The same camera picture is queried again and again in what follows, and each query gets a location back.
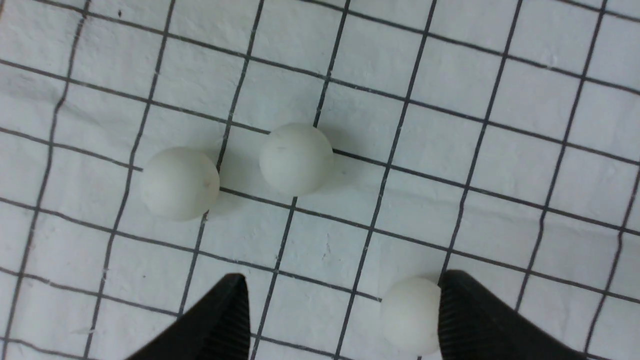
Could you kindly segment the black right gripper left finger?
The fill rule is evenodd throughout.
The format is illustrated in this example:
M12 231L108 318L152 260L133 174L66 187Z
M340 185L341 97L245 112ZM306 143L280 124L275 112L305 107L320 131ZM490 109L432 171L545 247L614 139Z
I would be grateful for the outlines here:
M246 278L223 276L190 310L130 360L247 360L250 303Z

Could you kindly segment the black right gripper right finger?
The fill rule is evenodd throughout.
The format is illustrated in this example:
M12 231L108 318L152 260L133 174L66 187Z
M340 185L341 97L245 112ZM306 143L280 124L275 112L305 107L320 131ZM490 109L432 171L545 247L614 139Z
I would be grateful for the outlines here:
M584 360L461 269L439 281L439 350L444 360Z

